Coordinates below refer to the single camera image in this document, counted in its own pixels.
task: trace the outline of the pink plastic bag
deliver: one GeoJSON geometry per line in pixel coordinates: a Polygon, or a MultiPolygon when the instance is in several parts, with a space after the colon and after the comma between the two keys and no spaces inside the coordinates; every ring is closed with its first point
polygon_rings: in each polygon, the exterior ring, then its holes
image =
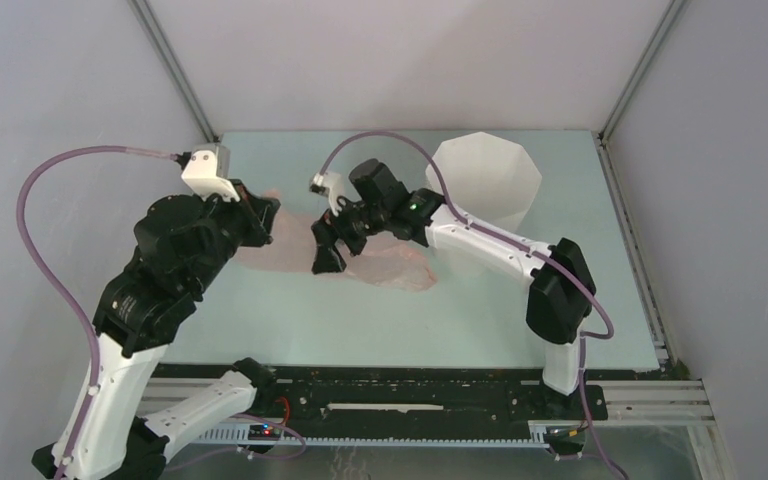
{"type": "MultiPolygon", "coordinates": [[[[280,198],[271,190],[265,196],[280,198]]],[[[272,225],[273,242],[262,248],[241,248],[235,258],[248,268],[269,272],[311,273],[316,242],[310,226],[317,217],[289,212],[282,206],[272,225]]],[[[437,283],[428,259],[407,242],[384,232],[369,237],[363,254],[352,257],[345,245],[338,247],[346,260],[343,273],[321,274],[324,278],[350,278],[379,287],[420,292],[437,283]]]]}

